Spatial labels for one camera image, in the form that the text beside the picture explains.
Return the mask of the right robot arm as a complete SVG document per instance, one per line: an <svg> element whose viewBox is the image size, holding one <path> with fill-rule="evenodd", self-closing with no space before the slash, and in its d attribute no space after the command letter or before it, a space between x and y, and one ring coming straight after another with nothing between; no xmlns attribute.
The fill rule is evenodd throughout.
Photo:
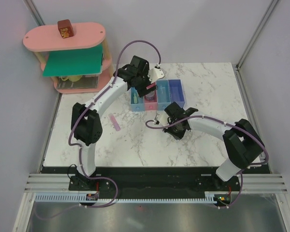
<svg viewBox="0 0 290 232"><path fill-rule="evenodd" d="M186 131L195 130L207 133L224 142L227 159L217 168L212 177L212 186L223 190L229 180L250 166L263 152L264 144L250 122L240 119L232 124L203 114L196 108L181 108L176 102L164 109L168 127L164 132L180 140Z"/></svg>

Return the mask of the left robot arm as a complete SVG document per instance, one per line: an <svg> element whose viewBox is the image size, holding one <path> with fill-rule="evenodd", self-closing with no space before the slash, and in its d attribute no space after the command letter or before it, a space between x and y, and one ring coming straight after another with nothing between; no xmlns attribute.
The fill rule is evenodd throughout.
<svg viewBox="0 0 290 232"><path fill-rule="evenodd" d="M110 82L91 100L84 104L75 103L72 107L70 146L79 148L76 175L70 179L70 189L80 185L81 189L91 190L102 179L93 176L96 171L95 148L102 135L101 116L111 104L129 89L134 88L140 97L155 90L149 62L133 56L129 64L116 67Z"/></svg>

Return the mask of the light blue drawer bin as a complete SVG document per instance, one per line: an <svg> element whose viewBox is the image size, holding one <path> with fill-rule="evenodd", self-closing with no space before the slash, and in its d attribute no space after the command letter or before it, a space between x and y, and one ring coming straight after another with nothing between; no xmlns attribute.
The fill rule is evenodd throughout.
<svg viewBox="0 0 290 232"><path fill-rule="evenodd" d="M145 111L145 106L144 106L144 99L139 97L138 92L136 91L135 88L131 88L130 89L130 108L131 111L133 112L142 112ZM138 96L138 103L134 104L133 103L133 94L136 92L137 96Z"/></svg>

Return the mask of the pink eraser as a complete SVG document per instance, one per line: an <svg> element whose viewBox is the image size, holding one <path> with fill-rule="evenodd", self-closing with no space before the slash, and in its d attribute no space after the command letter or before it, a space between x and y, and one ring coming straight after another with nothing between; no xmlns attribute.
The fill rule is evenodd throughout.
<svg viewBox="0 0 290 232"><path fill-rule="evenodd" d="M114 116L113 114L110 114L110 115L109 115L109 118L110 118L110 120L111 120L111 122L112 122L112 124L113 124L113 126L114 126L114 128L115 128L115 130L116 130L116 131L120 131L121 128L120 128L120 126L119 126L119 124L118 124L118 122L117 122L115 116Z"/></svg>

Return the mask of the pink drawer bin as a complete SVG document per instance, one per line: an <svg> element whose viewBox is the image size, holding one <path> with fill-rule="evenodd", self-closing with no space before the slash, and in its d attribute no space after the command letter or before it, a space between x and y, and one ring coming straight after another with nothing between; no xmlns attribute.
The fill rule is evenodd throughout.
<svg viewBox="0 0 290 232"><path fill-rule="evenodd" d="M144 106L146 111L152 111L152 110L157 110L158 108L158 103L156 102L148 102L144 99Z"/></svg>

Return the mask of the clear blue round box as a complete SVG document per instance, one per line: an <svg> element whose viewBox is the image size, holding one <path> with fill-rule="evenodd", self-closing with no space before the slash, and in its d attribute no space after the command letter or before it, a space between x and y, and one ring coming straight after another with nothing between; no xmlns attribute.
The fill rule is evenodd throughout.
<svg viewBox="0 0 290 232"><path fill-rule="evenodd" d="M152 91L152 92L150 92L150 93L148 93L148 94L146 94L145 96L144 96L144 99L147 101L147 102L156 102L157 100L156 100L156 92L155 91Z"/></svg>

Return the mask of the sky blue drawer bin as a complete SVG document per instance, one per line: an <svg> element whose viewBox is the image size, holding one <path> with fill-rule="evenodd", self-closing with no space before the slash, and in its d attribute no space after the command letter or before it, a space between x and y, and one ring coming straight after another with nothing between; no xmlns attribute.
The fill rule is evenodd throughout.
<svg viewBox="0 0 290 232"><path fill-rule="evenodd" d="M169 82L167 80L158 80L156 86L158 111L163 111L169 104L171 104Z"/></svg>

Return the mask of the green eraser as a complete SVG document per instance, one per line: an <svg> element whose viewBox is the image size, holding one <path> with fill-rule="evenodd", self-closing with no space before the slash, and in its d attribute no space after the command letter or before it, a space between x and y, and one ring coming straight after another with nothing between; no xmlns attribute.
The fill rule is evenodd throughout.
<svg viewBox="0 0 290 232"><path fill-rule="evenodd" d="M138 96L137 96L136 92L133 94L133 103L134 104L138 103Z"/></svg>

